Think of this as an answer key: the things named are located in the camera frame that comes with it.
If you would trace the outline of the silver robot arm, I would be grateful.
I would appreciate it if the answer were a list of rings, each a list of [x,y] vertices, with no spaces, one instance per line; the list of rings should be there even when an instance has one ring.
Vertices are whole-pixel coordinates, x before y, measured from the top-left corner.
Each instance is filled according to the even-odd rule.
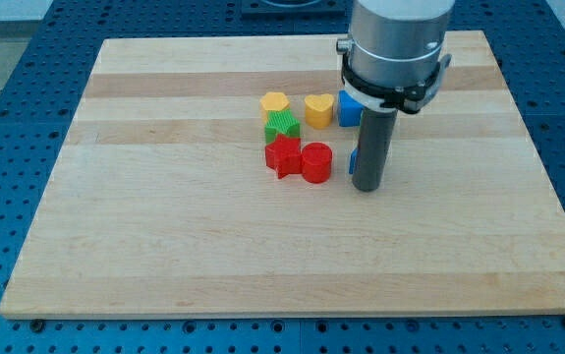
[[[375,112],[416,114],[441,87],[451,56],[441,53],[454,0],[354,0],[348,33],[336,42],[344,90]]]

